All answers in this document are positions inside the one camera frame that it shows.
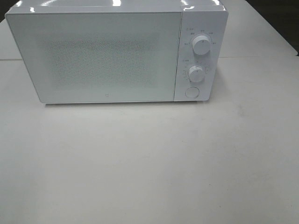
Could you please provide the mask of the round white door button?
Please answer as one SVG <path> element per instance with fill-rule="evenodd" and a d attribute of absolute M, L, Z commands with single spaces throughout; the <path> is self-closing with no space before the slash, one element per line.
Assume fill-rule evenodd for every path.
<path fill-rule="evenodd" d="M 199 89 L 197 87 L 190 87 L 185 91 L 187 98 L 197 98 L 199 96 Z"/>

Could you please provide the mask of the white timer knob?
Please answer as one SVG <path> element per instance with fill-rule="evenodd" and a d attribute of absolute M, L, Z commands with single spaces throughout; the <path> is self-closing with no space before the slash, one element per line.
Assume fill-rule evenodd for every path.
<path fill-rule="evenodd" d="M 188 78 L 189 78 L 190 82 L 193 82 L 193 83 L 199 83 L 199 82 L 203 81 L 205 78 L 205 72 L 204 72 L 204 69 L 202 68 L 202 66 L 199 66 L 199 65 L 192 66 L 188 70 Z"/>

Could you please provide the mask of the upper white power knob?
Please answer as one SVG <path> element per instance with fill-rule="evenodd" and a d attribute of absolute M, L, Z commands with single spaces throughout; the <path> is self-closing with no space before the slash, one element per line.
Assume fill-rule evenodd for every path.
<path fill-rule="evenodd" d="M 210 51 L 211 39 L 206 34 L 199 34 L 191 40 L 191 45 L 196 55 L 204 55 Z"/>

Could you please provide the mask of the white microwave door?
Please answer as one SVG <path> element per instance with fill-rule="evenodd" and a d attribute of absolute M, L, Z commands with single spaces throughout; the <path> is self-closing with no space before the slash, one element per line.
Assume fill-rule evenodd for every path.
<path fill-rule="evenodd" d="M 10 14 L 42 103 L 171 101 L 180 13 Z"/>

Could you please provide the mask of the white microwave oven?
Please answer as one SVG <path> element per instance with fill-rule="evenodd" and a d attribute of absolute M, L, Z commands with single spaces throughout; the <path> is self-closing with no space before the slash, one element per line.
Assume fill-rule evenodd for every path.
<path fill-rule="evenodd" d="M 207 101 L 228 20 L 228 11 L 218 0 L 21 0 L 8 10 L 5 18 L 7 20 L 10 14 L 133 13 L 181 14 L 175 90 L 171 101 Z M 200 56 L 193 52 L 191 45 L 191 40 L 199 34 L 206 34 L 211 39 L 210 51 Z M 204 80 L 199 83 L 190 82 L 188 78 L 188 70 L 196 65 L 202 66 L 205 72 Z M 197 98 L 185 96 L 185 91 L 190 87 L 199 89 Z"/>

